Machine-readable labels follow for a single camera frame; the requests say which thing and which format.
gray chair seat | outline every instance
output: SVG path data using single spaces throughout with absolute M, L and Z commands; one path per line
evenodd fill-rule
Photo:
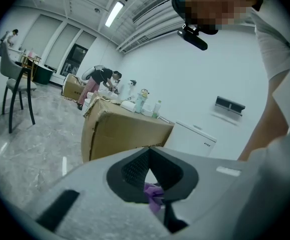
M 16 85 L 16 80 L 14 80 L 14 79 L 9 79 L 8 81 L 7 81 L 7 87 L 10 89 L 10 90 L 14 90 L 15 89 L 15 85 Z M 37 86 L 36 86 L 36 84 L 34 83 L 34 82 L 31 82 L 30 83 L 30 90 L 35 90 L 35 89 L 37 89 Z M 18 86 L 18 92 L 21 92 L 21 91 L 26 91 L 27 90 L 27 79 L 24 79 L 24 78 L 22 78 L 21 80 L 20 80 L 20 83 L 19 83 L 19 86 Z

purple cloth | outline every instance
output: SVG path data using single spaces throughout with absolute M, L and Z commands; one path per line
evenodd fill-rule
M 163 204 L 164 190 L 160 186 L 145 182 L 144 193 L 149 198 L 149 208 L 153 213 L 157 213 Z

fluorescent light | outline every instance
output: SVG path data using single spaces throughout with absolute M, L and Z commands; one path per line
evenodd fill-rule
M 124 4 L 118 1 L 115 7 L 113 8 L 113 10 L 111 11 L 111 13 L 109 14 L 109 17 L 105 23 L 107 27 L 110 27 L 111 23 L 114 21 L 115 17 L 119 13 L 119 11 L 122 9 L 122 7 L 124 7 Z

chair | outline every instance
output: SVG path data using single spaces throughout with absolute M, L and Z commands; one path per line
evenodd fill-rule
M 34 113 L 33 113 L 33 108 L 31 105 L 31 92 L 30 91 L 37 89 L 37 86 L 33 82 L 30 81 L 31 69 L 18 66 L 9 58 L 8 48 L 5 42 L 1 44 L 1 50 L 2 50 L 2 54 L 1 54 L 1 63 L 0 63 L 0 73 L 9 78 L 7 81 L 7 86 L 6 86 L 5 95 L 4 95 L 3 112 L 2 112 L 3 115 L 5 114 L 5 105 L 6 105 L 8 89 L 10 89 L 13 92 L 13 96 L 11 98 L 11 104 L 10 104 L 10 113 L 9 113 L 9 133 L 11 134 L 13 131 L 12 129 L 13 111 L 14 111 L 14 104 L 15 104 L 17 92 L 19 92 L 20 107 L 23 110 L 24 106 L 23 106 L 21 92 L 27 91 L 31 121 L 33 122 L 33 125 L 36 124 Z M 28 74 L 27 81 L 24 78 L 22 78 L 24 73 Z

person bending over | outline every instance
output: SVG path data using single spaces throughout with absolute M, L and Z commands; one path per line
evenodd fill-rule
M 102 69 L 94 70 L 91 73 L 88 83 L 86 84 L 83 92 L 81 93 L 79 97 L 79 100 L 77 102 L 78 109 L 82 110 L 85 99 L 87 98 L 87 93 L 89 92 L 94 93 L 98 91 L 99 85 L 101 82 L 103 82 L 103 85 L 106 88 L 114 91 L 115 87 L 111 83 L 110 78 L 112 77 L 114 80 L 119 80 L 121 76 L 122 76 L 121 73 L 119 73 L 118 71 L 112 71 L 109 68 L 105 68 L 105 67 Z

